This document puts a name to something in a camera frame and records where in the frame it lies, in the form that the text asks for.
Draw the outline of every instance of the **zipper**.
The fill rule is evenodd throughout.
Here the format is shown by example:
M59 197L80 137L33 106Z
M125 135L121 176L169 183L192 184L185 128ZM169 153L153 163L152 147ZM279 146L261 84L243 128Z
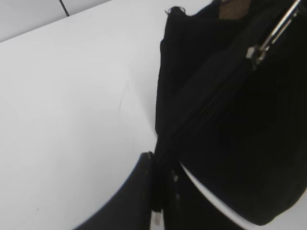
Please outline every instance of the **zipper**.
M189 143L192 142L194 137L199 136L200 132L205 131L208 132L207 134L209 134L209 130L214 123L214 119L220 115L227 103L230 102L235 96L236 91L243 85L244 76L249 76L252 71L256 70L255 67L257 67L264 60L266 53L269 51L270 45L275 43L281 36L281 34L290 24L289 22L291 22L299 12L303 12L303 10L301 10L303 6L300 3L301 0L296 0L290 7L286 15L282 18L281 22L279 22L277 25L277 27L281 30L277 30L277 27L275 27L269 36L270 39L266 39L264 43L265 46L261 46L265 48L261 50L257 49L257 47L260 46L254 46L254 50L258 50L260 52L255 52L253 55L251 55L251 47L248 48L247 53L249 56L247 55L246 59L227 76L226 80L221 82L219 86L216 87L216 90L208 95L207 100L202 103L202 106L200 107L201 109L191 116L191 119L186 121L181 128L170 136L170 140L168 141L167 145L160 149L162 154L160 154L159 157L156 157L156 162L159 167L164 167L167 162L174 159L174 155L176 155L179 151L184 150L186 147L189 147ZM255 58L259 57L259 53L263 58L261 61L254 62ZM250 59L252 60L252 68L250 68Z

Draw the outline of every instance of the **white table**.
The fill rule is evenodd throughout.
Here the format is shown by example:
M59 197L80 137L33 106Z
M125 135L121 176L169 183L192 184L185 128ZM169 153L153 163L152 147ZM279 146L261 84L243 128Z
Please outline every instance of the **white table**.
M0 44L1 230L70 230L120 188L156 143L164 10L208 3L112 0Z

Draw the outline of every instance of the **brown tag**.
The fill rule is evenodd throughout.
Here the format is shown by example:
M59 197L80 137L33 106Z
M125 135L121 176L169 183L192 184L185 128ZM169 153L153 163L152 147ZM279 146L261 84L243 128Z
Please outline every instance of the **brown tag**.
M238 20L248 14L251 0L222 0L219 18Z

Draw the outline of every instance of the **metal clip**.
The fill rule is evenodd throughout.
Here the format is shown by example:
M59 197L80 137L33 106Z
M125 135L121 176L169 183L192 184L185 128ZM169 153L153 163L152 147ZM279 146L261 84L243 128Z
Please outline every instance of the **metal clip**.
M303 11L302 9L304 9L304 7L300 5L301 1L302 0L296 0L293 3L261 46L255 45L248 48L246 58L251 60L253 70L255 70L257 66L265 59L270 47L275 44L297 14Z

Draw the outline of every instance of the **black bag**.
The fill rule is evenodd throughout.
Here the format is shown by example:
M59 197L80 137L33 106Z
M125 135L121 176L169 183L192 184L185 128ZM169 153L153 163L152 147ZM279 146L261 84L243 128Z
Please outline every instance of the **black bag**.
M220 4L213 1L192 16L180 7L168 12L154 155L145 160L143 154L138 174L78 230L148 230L151 209L163 210L166 230L242 229L200 194L181 164L257 225L272 221L305 192L304 5L264 56L256 45L294 2L254 0L239 20L220 20Z

